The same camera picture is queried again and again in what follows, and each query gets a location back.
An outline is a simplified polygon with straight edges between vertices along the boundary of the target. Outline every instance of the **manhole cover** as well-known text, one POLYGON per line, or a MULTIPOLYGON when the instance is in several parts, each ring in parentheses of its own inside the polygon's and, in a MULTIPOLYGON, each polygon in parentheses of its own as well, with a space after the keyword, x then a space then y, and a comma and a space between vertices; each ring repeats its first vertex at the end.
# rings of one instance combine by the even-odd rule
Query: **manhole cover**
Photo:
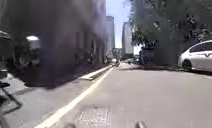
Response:
POLYGON ((76 122, 79 128, 108 128, 109 107, 91 106, 86 107, 77 116, 76 122))

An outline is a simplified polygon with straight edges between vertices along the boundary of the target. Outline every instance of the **car window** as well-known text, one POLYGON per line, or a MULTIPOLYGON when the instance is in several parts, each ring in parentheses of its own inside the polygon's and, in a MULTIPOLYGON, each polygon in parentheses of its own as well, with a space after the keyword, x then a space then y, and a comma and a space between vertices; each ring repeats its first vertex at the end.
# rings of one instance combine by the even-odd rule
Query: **car window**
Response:
POLYGON ((190 49, 190 52, 212 51, 212 42, 197 45, 190 49))

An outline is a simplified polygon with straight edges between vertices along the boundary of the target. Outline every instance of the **distant building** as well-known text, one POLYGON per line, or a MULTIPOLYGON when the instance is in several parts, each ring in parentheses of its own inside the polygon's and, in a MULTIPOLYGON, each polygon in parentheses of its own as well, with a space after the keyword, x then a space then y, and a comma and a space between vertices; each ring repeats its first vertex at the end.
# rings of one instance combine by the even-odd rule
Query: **distant building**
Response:
POLYGON ((122 54, 125 57, 131 57, 134 54, 134 47, 132 46, 132 28, 129 22, 123 24, 122 31, 122 54))
POLYGON ((113 58, 113 49, 115 48, 115 27, 114 27, 114 17, 107 16, 106 23, 107 31, 107 44, 106 44, 106 56, 108 58, 113 58))

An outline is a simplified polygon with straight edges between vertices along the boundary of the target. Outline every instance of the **white car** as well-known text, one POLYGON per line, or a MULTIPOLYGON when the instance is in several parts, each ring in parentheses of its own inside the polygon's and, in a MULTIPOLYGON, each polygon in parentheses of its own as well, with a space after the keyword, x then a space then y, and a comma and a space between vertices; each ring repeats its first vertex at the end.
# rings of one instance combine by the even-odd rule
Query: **white car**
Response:
POLYGON ((196 44, 182 53, 179 66, 186 70, 212 72, 212 40, 196 44))

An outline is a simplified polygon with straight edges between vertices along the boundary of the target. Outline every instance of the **asphalt road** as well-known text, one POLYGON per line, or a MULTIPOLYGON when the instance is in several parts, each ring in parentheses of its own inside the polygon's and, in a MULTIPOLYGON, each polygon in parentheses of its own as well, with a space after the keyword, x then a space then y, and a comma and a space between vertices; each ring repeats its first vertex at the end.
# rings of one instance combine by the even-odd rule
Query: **asphalt road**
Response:
POLYGON ((212 76, 121 64, 53 128, 212 128, 212 76))

